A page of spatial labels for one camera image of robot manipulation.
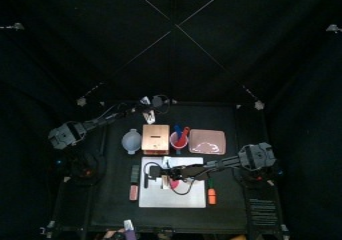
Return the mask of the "person's hand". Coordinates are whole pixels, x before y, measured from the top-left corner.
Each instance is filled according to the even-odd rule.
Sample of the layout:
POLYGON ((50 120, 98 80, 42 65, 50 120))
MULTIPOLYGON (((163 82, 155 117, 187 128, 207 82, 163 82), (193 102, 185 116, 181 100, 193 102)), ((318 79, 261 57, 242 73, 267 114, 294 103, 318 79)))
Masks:
POLYGON ((124 230, 110 230, 103 236, 103 240, 126 240, 124 230))

